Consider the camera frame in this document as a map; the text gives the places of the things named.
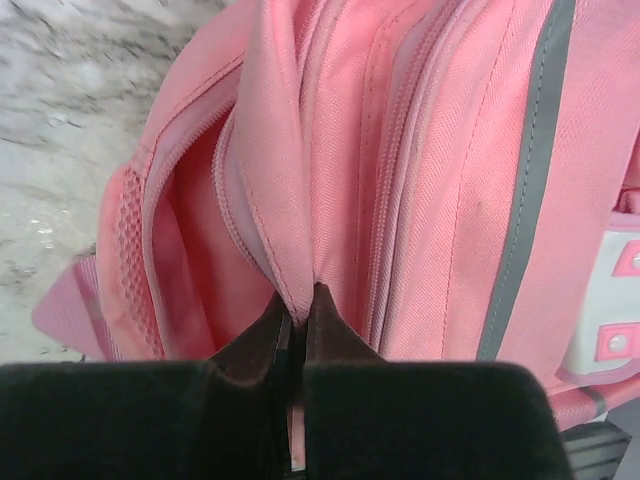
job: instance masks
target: pink backpack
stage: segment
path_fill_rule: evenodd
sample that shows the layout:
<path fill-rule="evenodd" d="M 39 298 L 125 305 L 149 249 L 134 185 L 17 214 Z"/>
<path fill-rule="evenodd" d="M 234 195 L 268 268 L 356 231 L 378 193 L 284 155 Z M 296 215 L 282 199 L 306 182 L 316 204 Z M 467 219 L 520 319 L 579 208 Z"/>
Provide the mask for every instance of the pink backpack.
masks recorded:
<path fill-rule="evenodd" d="M 240 0 L 34 321 L 201 358 L 318 281 L 385 358 L 521 364 L 589 421 L 640 396 L 639 92 L 637 0 Z"/>

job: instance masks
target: backpack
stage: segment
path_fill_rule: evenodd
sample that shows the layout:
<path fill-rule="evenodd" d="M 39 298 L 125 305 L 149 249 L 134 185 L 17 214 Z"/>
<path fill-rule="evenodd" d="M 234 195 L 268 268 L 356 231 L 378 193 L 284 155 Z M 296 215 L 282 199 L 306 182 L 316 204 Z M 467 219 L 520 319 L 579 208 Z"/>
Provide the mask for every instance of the backpack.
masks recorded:
<path fill-rule="evenodd" d="M 520 364 L 588 422 L 640 396 L 638 92 L 635 0 L 240 0 L 34 322 L 206 358 L 322 282 L 384 358 Z"/>

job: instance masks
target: pink strap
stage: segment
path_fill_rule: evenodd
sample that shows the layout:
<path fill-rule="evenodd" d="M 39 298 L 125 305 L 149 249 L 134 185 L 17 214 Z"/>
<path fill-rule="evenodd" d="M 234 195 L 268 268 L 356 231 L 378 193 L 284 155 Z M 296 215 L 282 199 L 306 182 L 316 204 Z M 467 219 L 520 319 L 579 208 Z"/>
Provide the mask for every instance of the pink strap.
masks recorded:
<path fill-rule="evenodd" d="M 32 314 L 38 330 L 94 360 L 122 360 L 100 309 L 96 257 L 69 267 Z"/>

